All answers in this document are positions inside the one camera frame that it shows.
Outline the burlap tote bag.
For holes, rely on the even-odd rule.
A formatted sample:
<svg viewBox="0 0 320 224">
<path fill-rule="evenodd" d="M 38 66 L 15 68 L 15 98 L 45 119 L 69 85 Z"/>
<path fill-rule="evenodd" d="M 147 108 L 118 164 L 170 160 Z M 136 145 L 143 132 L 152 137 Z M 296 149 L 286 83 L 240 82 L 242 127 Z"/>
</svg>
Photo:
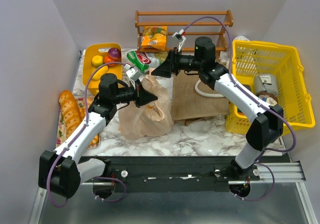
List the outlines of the burlap tote bag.
<svg viewBox="0 0 320 224">
<path fill-rule="evenodd" d="M 196 92 L 195 84 L 198 80 L 196 73 L 186 75 L 184 72 L 173 79 L 171 116 L 174 121 L 185 126 L 197 119 L 230 113 L 228 99 L 204 97 Z"/>
</svg>

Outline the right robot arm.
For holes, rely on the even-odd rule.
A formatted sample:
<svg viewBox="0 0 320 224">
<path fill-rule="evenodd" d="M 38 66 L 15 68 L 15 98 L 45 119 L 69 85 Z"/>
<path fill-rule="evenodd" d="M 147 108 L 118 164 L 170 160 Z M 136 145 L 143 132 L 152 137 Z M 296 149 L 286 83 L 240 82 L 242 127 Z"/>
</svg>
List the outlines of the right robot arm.
<svg viewBox="0 0 320 224">
<path fill-rule="evenodd" d="M 227 168 L 230 177 L 238 178 L 245 175 L 266 147 L 283 134 L 284 111 L 279 105 L 270 106 L 236 81 L 225 66 L 216 62 L 215 47 L 209 37 L 198 37 L 194 55 L 183 55 L 174 48 L 151 74 L 169 78 L 181 70 L 196 71 L 202 83 L 222 94 L 247 117 L 250 127 L 245 136 L 246 144 Z"/>
</svg>

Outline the orange plastic grocery bag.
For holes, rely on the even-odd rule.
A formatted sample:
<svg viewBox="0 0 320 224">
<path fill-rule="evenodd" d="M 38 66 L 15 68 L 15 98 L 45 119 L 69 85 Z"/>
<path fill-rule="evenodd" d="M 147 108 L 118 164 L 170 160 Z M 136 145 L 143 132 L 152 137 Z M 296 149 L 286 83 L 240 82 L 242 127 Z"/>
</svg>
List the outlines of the orange plastic grocery bag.
<svg viewBox="0 0 320 224">
<path fill-rule="evenodd" d="M 140 108 L 130 104 L 118 112 L 119 131 L 126 139 L 162 136 L 169 133 L 174 125 L 169 91 L 151 75 L 142 79 L 142 86 L 158 100 Z"/>
</svg>

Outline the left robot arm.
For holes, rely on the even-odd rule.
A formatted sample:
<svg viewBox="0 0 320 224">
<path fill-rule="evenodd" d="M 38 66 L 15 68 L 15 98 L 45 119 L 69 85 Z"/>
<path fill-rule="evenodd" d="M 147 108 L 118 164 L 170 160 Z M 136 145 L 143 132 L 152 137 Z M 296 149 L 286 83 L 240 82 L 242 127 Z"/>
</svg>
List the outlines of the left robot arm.
<svg viewBox="0 0 320 224">
<path fill-rule="evenodd" d="M 95 177 L 109 176 L 110 161 L 98 156 L 86 162 L 80 159 L 93 138 L 102 131 L 117 112 L 118 104 L 133 102 L 137 107 L 147 105 L 158 98 L 145 90 L 140 81 L 134 86 L 118 84 L 114 74 L 104 74 L 98 94 L 89 106 L 84 120 L 67 140 L 54 151 L 44 151 L 39 159 L 38 185 L 67 199 L 78 190 L 80 184 Z"/>
</svg>

